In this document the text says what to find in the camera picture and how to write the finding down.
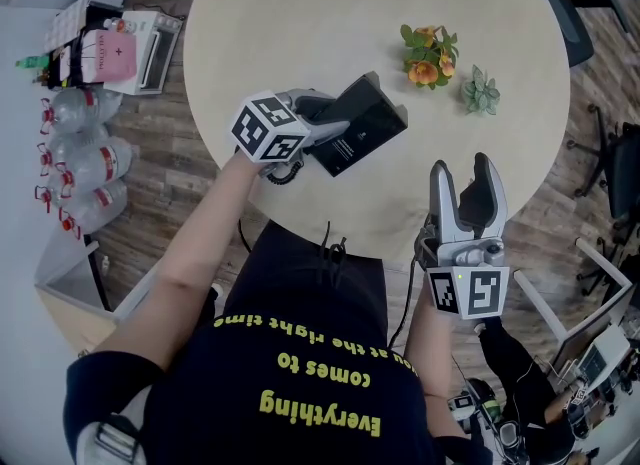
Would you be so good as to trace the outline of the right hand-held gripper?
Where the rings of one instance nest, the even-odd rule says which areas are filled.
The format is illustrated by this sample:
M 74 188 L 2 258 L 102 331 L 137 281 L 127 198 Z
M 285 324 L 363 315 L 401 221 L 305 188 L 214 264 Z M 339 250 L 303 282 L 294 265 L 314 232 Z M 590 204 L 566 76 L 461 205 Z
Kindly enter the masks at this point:
M 461 320 L 501 316 L 510 268 L 499 238 L 508 205 L 495 166 L 486 154 L 475 155 L 474 179 L 461 193 L 460 205 L 443 160 L 435 162 L 429 179 L 429 215 L 440 244 L 437 265 L 426 269 L 435 308 Z

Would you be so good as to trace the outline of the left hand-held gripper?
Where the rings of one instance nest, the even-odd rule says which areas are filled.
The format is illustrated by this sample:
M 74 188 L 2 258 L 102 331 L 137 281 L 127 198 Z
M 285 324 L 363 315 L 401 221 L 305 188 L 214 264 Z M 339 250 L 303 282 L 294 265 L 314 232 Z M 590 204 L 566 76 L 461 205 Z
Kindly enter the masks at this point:
M 266 177 L 350 126 L 347 120 L 313 122 L 335 97 L 313 89 L 263 91 L 243 100 L 230 126 L 237 150 L 232 167 Z

